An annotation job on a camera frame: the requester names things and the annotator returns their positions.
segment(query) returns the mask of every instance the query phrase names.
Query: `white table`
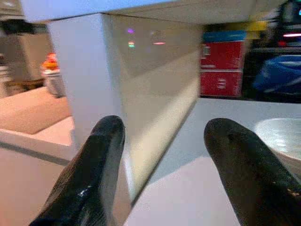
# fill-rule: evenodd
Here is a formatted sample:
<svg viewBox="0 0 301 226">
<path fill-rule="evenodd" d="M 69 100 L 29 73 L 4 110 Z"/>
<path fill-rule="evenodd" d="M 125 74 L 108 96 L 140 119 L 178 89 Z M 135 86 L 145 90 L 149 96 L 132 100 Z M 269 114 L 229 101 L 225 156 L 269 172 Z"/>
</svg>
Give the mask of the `white table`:
<svg viewBox="0 0 301 226">
<path fill-rule="evenodd" d="M 203 140 L 206 123 L 218 117 L 254 129 L 256 122 L 268 118 L 300 118 L 301 105 L 199 99 L 138 199 L 126 226 L 239 225 Z"/>
</svg>

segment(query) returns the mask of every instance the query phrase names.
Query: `red box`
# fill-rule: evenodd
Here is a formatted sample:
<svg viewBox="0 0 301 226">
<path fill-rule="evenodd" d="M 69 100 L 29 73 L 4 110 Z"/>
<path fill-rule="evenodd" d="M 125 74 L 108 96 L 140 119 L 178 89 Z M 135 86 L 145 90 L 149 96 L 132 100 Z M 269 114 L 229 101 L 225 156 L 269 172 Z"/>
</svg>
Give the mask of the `red box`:
<svg viewBox="0 0 301 226">
<path fill-rule="evenodd" d="M 241 71 L 203 71 L 201 95 L 239 97 L 241 77 Z"/>
<path fill-rule="evenodd" d="M 243 68 L 244 41 L 210 42 L 203 44 L 201 68 L 238 70 Z"/>
</svg>

